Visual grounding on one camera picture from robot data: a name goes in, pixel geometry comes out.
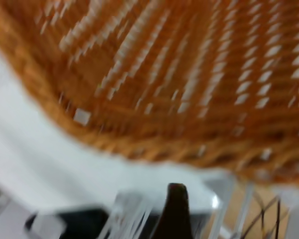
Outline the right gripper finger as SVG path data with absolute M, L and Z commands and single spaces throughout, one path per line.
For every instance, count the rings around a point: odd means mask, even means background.
M 185 185 L 170 183 L 162 215 L 155 228 L 157 239 L 189 239 L 191 224 Z

